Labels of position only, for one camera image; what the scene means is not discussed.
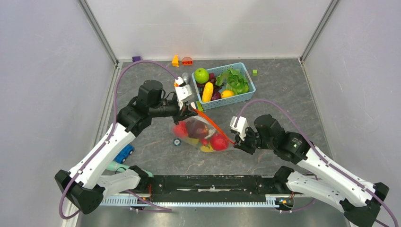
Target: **blue toy car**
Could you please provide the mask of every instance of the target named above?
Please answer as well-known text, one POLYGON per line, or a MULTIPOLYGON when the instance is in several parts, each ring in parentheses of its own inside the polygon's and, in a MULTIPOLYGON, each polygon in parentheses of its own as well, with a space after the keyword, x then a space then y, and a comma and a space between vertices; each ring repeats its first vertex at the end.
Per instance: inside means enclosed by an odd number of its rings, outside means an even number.
POLYGON ((115 157, 114 161, 122 164, 123 162, 125 162, 128 155, 132 154, 134 152, 134 150, 135 150, 135 148, 133 146, 131 146, 130 144, 128 144, 118 153, 118 155, 117 155, 117 157, 115 157))

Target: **green apple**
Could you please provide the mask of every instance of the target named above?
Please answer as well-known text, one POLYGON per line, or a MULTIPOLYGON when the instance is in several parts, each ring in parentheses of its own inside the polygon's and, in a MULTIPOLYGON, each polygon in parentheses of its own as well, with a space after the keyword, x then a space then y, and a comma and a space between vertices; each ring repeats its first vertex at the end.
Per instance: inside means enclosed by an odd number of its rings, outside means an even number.
POLYGON ((195 71, 194 77, 196 82, 204 84, 209 81, 209 73, 204 68, 199 68, 195 71))

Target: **purple block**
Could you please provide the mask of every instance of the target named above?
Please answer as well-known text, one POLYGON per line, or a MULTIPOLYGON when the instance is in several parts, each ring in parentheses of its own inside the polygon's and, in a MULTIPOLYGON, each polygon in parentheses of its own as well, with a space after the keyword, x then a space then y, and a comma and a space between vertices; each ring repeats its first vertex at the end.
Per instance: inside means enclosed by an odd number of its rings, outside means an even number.
POLYGON ((140 61, 140 60, 141 60, 140 56, 132 57, 132 62, 136 62, 136 61, 140 61))

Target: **yellow toy block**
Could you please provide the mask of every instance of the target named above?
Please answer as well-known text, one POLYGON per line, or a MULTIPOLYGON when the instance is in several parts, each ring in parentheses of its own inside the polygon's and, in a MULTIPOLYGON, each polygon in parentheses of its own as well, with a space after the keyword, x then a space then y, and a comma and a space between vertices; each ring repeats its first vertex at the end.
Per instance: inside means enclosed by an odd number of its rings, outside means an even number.
POLYGON ((173 61, 171 62, 171 64, 174 67, 178 67, 178 55, 174 55, 173 61))

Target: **light green tube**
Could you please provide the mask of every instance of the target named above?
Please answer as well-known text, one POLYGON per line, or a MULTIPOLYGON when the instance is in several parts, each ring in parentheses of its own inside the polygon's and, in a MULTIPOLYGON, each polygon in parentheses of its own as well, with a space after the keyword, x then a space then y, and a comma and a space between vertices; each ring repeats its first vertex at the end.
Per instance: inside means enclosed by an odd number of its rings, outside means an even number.
MULTIPOLYGON (((128 168, 130 168, 130 167, 127 165, 117 163, 116 161, 112 161, 106 169, 110 170, 110 171, 124 172, 128 168)), ((143 169, 143 171, 145 171, 145 173, 147 173, 149 175, 149 177, 153 177, 153 173, 146 171, 144 169, 143 169)))

